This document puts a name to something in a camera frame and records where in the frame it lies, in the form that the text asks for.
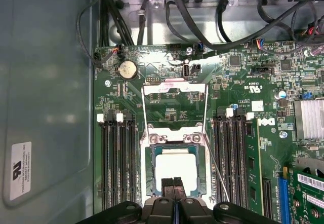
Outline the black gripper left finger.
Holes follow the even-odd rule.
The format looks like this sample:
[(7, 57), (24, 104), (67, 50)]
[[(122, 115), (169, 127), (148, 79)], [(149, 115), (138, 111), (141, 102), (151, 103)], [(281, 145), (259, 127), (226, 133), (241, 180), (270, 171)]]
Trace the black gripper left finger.
[(125, 201), (83, 220), (83, 223), (173, 223), (175, 208), (174, 179), (161, 180), (161, 197), (146, 200), (143, 207)]

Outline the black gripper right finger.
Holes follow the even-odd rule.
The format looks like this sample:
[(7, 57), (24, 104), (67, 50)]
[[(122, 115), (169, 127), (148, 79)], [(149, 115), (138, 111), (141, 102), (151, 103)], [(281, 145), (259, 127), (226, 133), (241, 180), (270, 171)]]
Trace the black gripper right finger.
[(180, 198), (180, 223), (275, 223), (274, 220), (230, 202), (220, 202), (209, 209), (201, 198), (186, 196), (179, 177), (175, 178), (175, 194)]

